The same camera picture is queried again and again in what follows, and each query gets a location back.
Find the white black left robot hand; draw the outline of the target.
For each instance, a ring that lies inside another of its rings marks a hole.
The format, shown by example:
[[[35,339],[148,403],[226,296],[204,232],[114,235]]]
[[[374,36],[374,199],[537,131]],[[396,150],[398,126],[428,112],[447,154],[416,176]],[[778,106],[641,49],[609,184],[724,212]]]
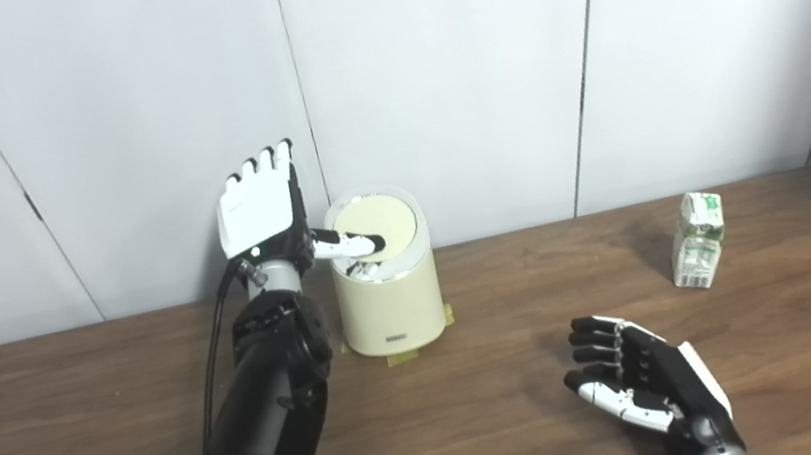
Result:
[[[225,181],[218,203],[219,240],[240,273],[269,262],[303,275],[318,260],[361,258],[386,248],[383,236],[311,228],[292,156],[283,139],[249,157]]]

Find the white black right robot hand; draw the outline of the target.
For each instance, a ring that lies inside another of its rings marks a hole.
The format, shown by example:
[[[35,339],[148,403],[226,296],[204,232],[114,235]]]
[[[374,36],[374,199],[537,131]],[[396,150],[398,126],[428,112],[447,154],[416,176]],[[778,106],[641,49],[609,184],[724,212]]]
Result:
[[[570,323],[577,370],[564,384],[623,423],[658,432],[676,455],[746,449],[726,393],[692,345],[674,346],[640,324],[593,315]]]

